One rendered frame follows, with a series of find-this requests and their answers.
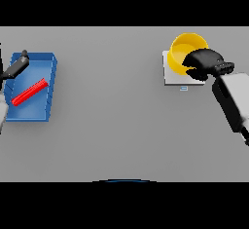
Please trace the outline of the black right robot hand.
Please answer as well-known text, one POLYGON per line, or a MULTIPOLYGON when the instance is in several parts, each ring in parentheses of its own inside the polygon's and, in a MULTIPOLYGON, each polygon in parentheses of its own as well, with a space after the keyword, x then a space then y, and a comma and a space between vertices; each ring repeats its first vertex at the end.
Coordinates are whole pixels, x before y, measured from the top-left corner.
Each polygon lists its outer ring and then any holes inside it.
POLYGON ((233 62, 225 62, 219 53, 211 49, 190 52, 185 56, 182 65, 188 67, 186 73, 190 77, 199 81, 206 81, 209 75, 217 78, 234 70, 233 62))

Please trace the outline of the blue tray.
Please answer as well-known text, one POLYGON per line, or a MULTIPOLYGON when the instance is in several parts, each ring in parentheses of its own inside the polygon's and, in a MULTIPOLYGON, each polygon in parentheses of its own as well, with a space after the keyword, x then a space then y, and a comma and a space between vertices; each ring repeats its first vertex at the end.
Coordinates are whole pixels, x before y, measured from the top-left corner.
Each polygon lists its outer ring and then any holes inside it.
POLYGON ((15 78, 4 84, 4 95, 9 105, 7 122, 48 122, 53 104, 54 80, 57 59, 54 53, 28 53, 29 65, 15 78), (44 79, 46 88, 31 96, 18 106, 12 99, 44 79))

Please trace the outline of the pale square measuring scale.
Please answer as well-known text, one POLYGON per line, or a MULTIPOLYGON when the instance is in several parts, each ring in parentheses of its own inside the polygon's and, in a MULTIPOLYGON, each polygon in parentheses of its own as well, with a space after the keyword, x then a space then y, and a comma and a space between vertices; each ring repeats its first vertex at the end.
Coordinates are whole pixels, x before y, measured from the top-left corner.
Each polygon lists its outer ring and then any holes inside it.
POLYGON ((175 73, 167 63, 168 51, 162 52, 163 79, 166 86, 203 86, 204 82, 192 79, 189 75, 175 73))

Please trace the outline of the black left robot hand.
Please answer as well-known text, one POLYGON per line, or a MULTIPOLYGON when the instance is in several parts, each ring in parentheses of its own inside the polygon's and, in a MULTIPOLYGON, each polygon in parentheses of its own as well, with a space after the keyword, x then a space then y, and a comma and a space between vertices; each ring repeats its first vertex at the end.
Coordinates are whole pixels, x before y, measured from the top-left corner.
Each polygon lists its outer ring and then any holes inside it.
POLYGON ((15 79, 28 65, 29 56, 27 50, 23 50, 19 58, 7 69, 4 69, 0 50, 0 91, 2 90, 3 82, 5 80, 15 79))

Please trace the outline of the yellow bowl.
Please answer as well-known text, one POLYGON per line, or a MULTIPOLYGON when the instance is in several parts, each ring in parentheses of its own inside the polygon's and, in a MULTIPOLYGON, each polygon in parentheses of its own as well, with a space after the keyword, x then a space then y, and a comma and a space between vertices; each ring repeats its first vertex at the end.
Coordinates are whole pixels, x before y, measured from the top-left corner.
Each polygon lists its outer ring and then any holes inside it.
POLYGON ((207 48, 208 44, 202 36, 192 32, 182 33, 171 43, 167 53, 167 64, 176 74, 186 75, 188 67, 183 65, 186 55, 192 51, 207 48))

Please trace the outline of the red beaker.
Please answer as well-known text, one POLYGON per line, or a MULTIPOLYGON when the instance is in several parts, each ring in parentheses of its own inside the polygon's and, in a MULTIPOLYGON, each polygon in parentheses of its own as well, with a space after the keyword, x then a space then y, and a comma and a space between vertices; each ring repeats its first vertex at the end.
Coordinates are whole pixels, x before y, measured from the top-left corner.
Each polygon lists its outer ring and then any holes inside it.
POLYGON ((24 90, 16 97, 14 97, 12 99, 12 105, 19 106, 20 104, 31 98, 32 96, 38 94, 40 91, 45 89, 48 85, 49 85, 48 82, 44 78, 42 78, 40 81, 30 86, 28 89, 24 90))

